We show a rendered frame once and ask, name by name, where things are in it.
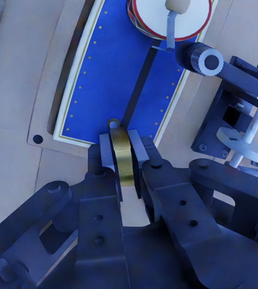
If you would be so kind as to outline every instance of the beige knob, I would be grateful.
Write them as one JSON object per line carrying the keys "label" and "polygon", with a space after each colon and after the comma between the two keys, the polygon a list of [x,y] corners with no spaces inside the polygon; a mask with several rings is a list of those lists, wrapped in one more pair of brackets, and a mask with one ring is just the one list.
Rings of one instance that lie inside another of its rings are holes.
{"label": "beige knob", "polygon": [[187,11],[190,0],[166,0],[165,7],[168,10],[173,10],[178,14],[183,14]]}

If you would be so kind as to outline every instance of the drum head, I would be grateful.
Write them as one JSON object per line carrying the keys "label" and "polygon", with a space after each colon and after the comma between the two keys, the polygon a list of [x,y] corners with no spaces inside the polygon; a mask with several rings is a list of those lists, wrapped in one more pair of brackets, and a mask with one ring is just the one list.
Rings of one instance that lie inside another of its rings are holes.
{"label": "drum head", "polygon": [[[154,37],[166,40],[169,10],[165,0],[132,0],[134,14]],[[211,0],[191,0],[188,10],[175,18],[175,41],[190,39],[204,29],[211,15]]]}

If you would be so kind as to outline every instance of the white border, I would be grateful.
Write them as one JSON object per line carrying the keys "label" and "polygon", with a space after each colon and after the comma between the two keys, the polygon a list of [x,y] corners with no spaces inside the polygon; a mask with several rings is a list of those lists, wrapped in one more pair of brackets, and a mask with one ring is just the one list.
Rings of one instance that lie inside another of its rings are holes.
{"label": "white border", "polygon": [[[205,26],[205,28],[204,28],[204,29],[201,31],[201,33],[199,34],[199,36],[197,36],[196,42],[202,42],[202,41],[203,41],[203,39],[204,39],[204,37],[205,37],[205,34],[206,34],[206,32],[207,32],[207,29],[208,29],[208,27],[209,27],[209,24],[210,24],[210,22],[211,22],[211,20],[212,20],[212,17],[213,17],[213,15],[214,15],[214,12],[215,12],[217,3],[218,3],[218,0],[214,0],[214,2],[213,2],[213,4],[212,4],[212,12],[211,12],[210,19],[209,19],[207,25]],[[163,118],[163,120],[162,120],[162,122],[161,122],[161,125],[160,125],[160,127],[159,127],[159,129],[158,129],[158,131],[157,131],[157,133],[156,133],[156,135],[155,135],[154,144],[155,144],[156,147],[158,147],[159,144],[160,144],[160,141],[161,141],[161,139],[162,139],[162,137],[163,137],[163,134],[164,134],[164,132],[165,132],[165,129],[166,129],[168,123],[169,123],[169,120],[170,120],[170,118],[171,118],[171,116],[172,116],[172,114],[173,114],[173,111],[174,111],[174,109],[175,109],[175,107],[176,107],[176,104],[177,104],[177,102],[178,102],[178,100],[179,100],[179,97],[180,97],[180,95],[181,95],[181,93],[182,93],[182,90],[183,90],[183,88],[184,88],[184,85],[185,85],[185,83],[186,83],[186,81],[187,81],[187,78],[188,78],[188,76],[189,76],[189,73],[190,73],[190,71],[185,69],[185,70],[183,71],[180,79],[179,79],[179,82],[178,82],[178,84],[177,84],[177,86],[176,86],[176,89],[175,89],[175,91],[174,91],[173,97],[172,97],[172,99],[171,99],[171,102],[170,102],[170,104],[169,104],[169,106],[168,106],[168,108],[167,108],[167,110],[166,110],[166,112],[165,112],[165,115],[164,115],[164,118]]]}
{"label": "white border", "polygon": [[99,18],[99,15],[101,13],[102,7],[104,5],[105,0],[95,0],[94,5],[92,7],[92,10],[90,12],[90,15],[88,17],[87,23],[85,25],[82,37],[80,39],[80,43],[78,45],[78,49],[72,64],[71,71],[69,73],[69,77],[65,86],[63,99],[61,102],[60,110],[58,113],[58,118],[54,130],[53,139],[55,141],[68,143],[72,145],[78,145],[78,146],[84,146],[84,147],[90,147],[90,142],[80,141],[78,139],[74,138],[67,138],[67,137],[61,137],[61,132],[63,131],[65,119],[67,115],[67,108],[69,108],[73,92],[75,90],[76,82],[85,58],[86,51],[88,49],[93,31],[95,29],[97,19]]}

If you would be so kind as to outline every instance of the blue panel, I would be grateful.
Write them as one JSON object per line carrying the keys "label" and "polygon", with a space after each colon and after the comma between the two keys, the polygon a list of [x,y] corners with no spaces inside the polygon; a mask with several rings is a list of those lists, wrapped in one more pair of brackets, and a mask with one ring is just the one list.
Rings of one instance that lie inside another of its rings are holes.
{"label": "blue panel", "polygon": [[131,23],[126,1],[105,1],[77,79],[63,136],[98,143],[99,134],[108,133],[109,119],[121,121],[151,41]]}
{"label": "blue panel", "polygon": [[[195,42],[195,39],[196,36],[189,41]],[[165,48],[166,41],[162,41],[160,47]],[[154,139],[182,72],[183,68],[175,61],[175,51],[157,52],[128,130],[137,129],[140,137]]]}

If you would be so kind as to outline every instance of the white circular disc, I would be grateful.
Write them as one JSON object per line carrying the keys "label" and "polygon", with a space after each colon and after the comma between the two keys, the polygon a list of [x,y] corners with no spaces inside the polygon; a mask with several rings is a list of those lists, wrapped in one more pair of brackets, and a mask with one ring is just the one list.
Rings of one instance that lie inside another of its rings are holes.
{"label": "white circular disc", "polygon": [[[132,0],[138,21],[153,35],[166,39],[169,10],[165,0]],[[188,10],[175,18],[175,40],[181,41],[198,34],[211,15],[210,0],[191,0]]]}
{"label": "white circular disc", "polygon": [[228,127],[220,127],[216,136],[230,149],[241,154],[245,158],[258,163],[258,143],[256,141],[252,141],[248,144],[242,140],[242,133]]}

